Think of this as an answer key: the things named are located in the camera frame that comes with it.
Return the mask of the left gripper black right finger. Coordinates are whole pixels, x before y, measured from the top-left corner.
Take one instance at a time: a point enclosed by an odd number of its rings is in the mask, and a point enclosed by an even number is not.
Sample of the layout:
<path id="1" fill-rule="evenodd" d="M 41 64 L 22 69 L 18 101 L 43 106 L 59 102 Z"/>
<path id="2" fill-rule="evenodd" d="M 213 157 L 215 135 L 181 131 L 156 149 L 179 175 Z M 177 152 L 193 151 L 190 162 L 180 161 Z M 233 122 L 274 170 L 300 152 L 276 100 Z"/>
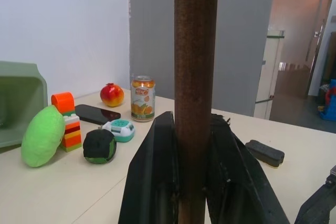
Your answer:
<path id="1" fill-rule="evenodd" d="M 257 161 L 222 115 L 212 114 L 206 200 L 211 223 L 288 223 Z"/>

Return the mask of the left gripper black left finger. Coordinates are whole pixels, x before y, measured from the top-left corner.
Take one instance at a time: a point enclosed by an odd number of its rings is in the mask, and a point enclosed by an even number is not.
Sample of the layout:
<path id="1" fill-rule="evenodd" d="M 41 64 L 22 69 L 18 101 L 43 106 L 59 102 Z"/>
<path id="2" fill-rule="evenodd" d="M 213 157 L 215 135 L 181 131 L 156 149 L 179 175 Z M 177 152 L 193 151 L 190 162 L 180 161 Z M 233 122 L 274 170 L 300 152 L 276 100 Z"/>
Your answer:
<path id="1" fill-rule="evenodd" d="M 179 163 L 174 117 L 157 116 L 130 162 L 119 223 L 177 223 Z"/>

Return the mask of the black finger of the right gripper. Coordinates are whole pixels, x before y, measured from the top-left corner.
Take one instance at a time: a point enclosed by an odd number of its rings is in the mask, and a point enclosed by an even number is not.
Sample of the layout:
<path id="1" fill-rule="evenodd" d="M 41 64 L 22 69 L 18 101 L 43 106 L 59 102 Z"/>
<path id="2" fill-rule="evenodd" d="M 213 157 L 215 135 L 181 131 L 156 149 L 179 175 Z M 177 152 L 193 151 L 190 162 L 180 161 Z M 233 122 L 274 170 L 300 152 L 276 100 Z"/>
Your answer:
<path id="1" fill-rule="evenodd" d="M 300 208 L 295 223 L 329 223 L 335 207 L 335 180 L 327 179 Z"/>

